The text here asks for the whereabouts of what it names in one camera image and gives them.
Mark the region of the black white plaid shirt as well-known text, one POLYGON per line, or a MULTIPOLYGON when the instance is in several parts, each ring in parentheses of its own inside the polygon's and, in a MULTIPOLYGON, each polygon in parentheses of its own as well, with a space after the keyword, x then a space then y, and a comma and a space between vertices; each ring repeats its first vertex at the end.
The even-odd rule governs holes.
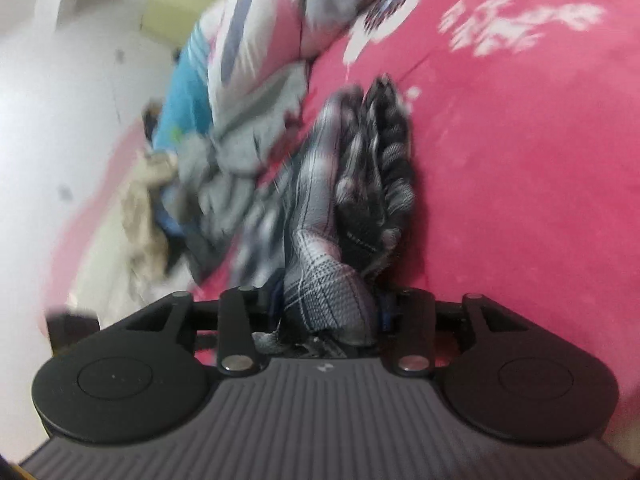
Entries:
POLYGON ((282 285, 269 328, 253 338, 267 356, 344 356, 378 332, 372 286, 410 223, 410 122, 389 76, 326 100, 306 140, 263 186, 242 225, 233 286, 282 285))

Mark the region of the beige garment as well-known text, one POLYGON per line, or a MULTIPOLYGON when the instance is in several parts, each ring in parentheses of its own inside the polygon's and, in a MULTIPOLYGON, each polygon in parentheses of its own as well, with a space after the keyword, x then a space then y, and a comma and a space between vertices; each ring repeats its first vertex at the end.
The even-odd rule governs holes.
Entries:
POLYGON ((128 244, 129 292, 133 297, 142 297, 151 284, 166 276, 169 243, 155 220, 155 206, 163 187, 176 175, 175 154, 142 154, 122 196, 122 228, 128 244))

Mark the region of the blue garment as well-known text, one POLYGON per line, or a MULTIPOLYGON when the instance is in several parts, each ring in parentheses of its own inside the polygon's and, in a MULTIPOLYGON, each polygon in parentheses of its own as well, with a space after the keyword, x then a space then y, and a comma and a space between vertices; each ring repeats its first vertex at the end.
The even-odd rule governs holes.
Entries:
POLYGON ((168 184, 158 192, 154 202, 156 223, 169 236, 184 237, 184 220, 188 216, 188 196, 178 184, 168 184))

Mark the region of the grey hoodie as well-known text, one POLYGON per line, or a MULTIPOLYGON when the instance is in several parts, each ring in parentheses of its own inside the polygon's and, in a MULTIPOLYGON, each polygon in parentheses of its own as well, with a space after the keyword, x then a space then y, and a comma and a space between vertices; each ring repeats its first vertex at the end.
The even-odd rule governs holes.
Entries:
POLYGON ((257 181, 282 136, 295 127, 307 91, 308 64, 288 64, 246 96, 218 100, 209 133, 181 141, 177 181, 164 206, 183 232, 197 283, 224 260, 257 181))

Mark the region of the pink floral bed blanket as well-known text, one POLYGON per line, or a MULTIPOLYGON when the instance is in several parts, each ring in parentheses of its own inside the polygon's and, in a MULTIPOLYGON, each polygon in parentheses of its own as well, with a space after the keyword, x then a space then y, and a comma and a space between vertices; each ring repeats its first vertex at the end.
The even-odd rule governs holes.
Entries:
MULTIPOLYGON (((413 211, 372 286, 443 300, 480 292, 596 356, 639 403, 639 0, 373 0, 308 64, 293 129, 253 203, 324 103, 389 76, 410 122, 413 211)), ((230 283, 235 246, 198 284, 230 283)), ((104 240, 78 307, 113 324, 141 308, 127 239, 104 240)))

